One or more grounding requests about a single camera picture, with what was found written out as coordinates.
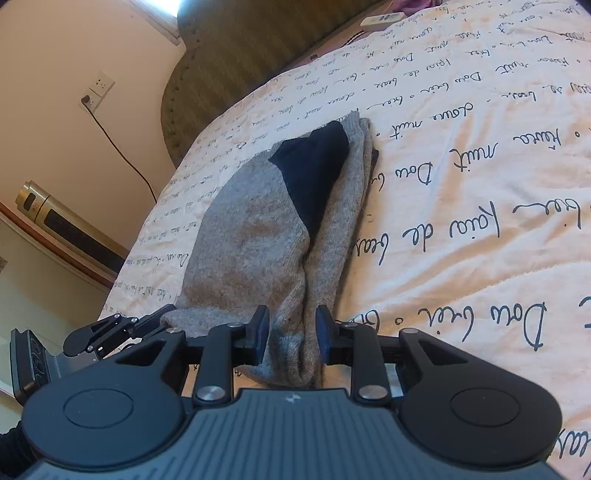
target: window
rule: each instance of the window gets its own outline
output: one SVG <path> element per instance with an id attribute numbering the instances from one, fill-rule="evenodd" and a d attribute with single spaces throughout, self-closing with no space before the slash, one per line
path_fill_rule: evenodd
<path id="1" fill-rule="evenodd" d="M 158 7 L 165 12 L 173 15 L 174 17 L 177 16 L 178 6 L 180 5 L 181 0 L 148 0 L 148 3 L 151 3 L 155 7 Z"/>
<path id="2" fill-rule="evenodd" d="M 181 0 L 127 0 L 136 12 L 175 45 L 180 43 L 177 12 Z"/>

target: bed sheet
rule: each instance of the bed sheet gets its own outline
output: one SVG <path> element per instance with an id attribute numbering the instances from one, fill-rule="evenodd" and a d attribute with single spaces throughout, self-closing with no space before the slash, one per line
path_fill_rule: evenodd
<path id="1" fill-rule="evenodd" d="M 103 315 L 174 303 L 232 174 L 358 109 L 380 155 L 336 317 L 418 327 L 546 387 L 564 417 L 550 463 L 590 478 L 589 38 L 572 1 L 453 1 L 279 75 L 199 135 Z"/>

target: electrical outlet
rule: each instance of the electrical outlet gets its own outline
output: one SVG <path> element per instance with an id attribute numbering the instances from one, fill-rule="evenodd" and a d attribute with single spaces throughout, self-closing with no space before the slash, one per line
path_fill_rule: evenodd
<path id="1" fill-rule="evenodd" d="M 90 85 L 90 89 L 99 97 L 104 97 L 114 84 L 115 81 L 111 77 L 109 77 L 105 72 L 100 72 L 96 76 L 94 83 Z"/>
<path id="2" fill-rule="evenodd" d="M 80 105 L 80 108 L 82 108 L 84 110 L 86 110 L 86 107 L 85 107 L 85 105 L 86 105 L 88 107 L 88 109 L 94 113 L 96 108 L 99 106 L 99 103 L 102 100 L 102 98 L 99 97 L 95 92 L 93 92 L 89 88 L 86 89 L 86 91 L 84 92 L 84 95 L 82 95 L 82 98 L 85 98 L 86 96 L 89 97 L 89 101 L 86 103 L 82 103 L 82 100 L 78 100 L 78 104 Z"/>

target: gold appliance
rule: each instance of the gold appliance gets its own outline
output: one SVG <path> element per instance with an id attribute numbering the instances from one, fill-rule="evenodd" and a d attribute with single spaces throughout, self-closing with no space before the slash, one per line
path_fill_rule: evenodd
<path id="1" fill-rule="evenodd" d="M 17 196 L 17 208 L 43 231 L 102 271 L 117 276 L 129 252 L 80 218 L 33 181 Z"/>

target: pink fabric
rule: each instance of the pink fabric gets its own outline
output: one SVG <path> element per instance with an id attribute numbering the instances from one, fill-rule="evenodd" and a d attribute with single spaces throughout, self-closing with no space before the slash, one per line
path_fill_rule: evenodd
<path id="1" fill-rule="evenodd" d="M 391 13 L 403 12 L 407 17 L 410 17 L 419 10 L 439 5 L 441 5 L 441 0 L 392 0 L 387 11 Z"/>

